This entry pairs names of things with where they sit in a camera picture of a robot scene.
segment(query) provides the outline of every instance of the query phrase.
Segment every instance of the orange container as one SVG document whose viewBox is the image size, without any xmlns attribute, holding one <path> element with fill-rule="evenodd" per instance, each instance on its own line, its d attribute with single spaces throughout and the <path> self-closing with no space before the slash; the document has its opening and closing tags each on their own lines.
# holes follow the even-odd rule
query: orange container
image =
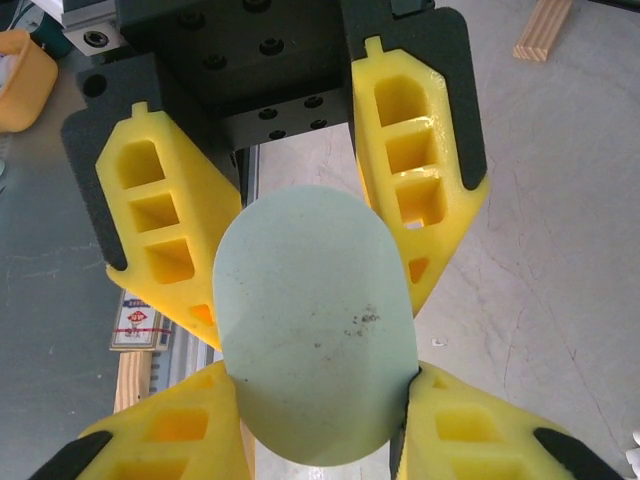
<svg viewBox="0 0 640 480">
<path fill-rule="evenodd" d="M 58 77 L 58 66 L 26 30 L 0 32 L 0 54 L 19 55 L 0 89 L 0 133 L 20 132 L 40 115 Z"/>
</svg>

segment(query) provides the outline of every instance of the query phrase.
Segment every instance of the table surface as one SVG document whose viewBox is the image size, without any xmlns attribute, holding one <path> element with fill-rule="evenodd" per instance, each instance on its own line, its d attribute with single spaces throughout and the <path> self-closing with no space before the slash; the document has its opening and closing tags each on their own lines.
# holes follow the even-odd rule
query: table surface
<svg viewBox="0 0 640 480">
<path fill-rule="evenodd" d="M 444 4 L 469 24 L 492 190 L 416 320 L 420 358 L 555 420 L 630 474 L 623 452 L 640 428 L 640 15 L 574 2 L 558 47 L 536 64 L 511 57 L 534 0 Z M 118 289 L 59 139 L 82 107 L 79 65 L 62 67 L 41 118 L 12 137 L 0 177 L 2 478 L 26 478 L 113 408 Z M 262 148 L 260 194 L 295 183 L 360 192 L 344 126 Z M 258 471 L 388 478 L 383 451 L 309 469 L 261 449 Z"/>
</svg>

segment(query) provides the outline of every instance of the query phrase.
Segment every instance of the sticker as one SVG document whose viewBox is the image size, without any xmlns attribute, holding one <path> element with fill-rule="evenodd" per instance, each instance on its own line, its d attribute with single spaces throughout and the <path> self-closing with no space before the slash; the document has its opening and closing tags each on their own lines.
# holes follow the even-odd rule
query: sticker
<svg viewBox="0 0 640 480">
<path fill-rule="evenodd" d="M 171 321 L 128 291 L 122 292 L 111 350 L 166 350 Z"/>
</svg>

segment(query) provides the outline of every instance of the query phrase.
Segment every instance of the wooden stick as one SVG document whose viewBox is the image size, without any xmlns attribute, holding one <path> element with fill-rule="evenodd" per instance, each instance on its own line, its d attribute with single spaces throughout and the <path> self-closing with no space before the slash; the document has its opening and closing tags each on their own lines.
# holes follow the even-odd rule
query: wooden stick
<svg viewBox="0 0 640 480">
<path fill-rule="evenodd" d="M 113 413 L 129 408 L 149 396 L 152 352 L 120 354 Z"/>
<path fill-rule="evenodd" d="M 513 47 L 513 56 L 545 62 L 567 19 L 571 2 L 572 0 L 538 0 L 518 43 Z"/>
</svg>

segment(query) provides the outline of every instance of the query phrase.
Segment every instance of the pale green oval object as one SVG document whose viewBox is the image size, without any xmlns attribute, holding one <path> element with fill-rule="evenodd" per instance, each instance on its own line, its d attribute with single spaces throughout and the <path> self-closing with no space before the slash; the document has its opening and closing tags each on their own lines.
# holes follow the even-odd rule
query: pale green oval object
<svg viewBox="0 0 640 480">
<path fill-rule="evenodd" d="M 260 442 L 330 466 L 398 431 L 418 371 L 411 302 L 395 242 L 361 200 L 317 186 L 259 199 L 213 272 L 227 372 Z"/>
</svg>

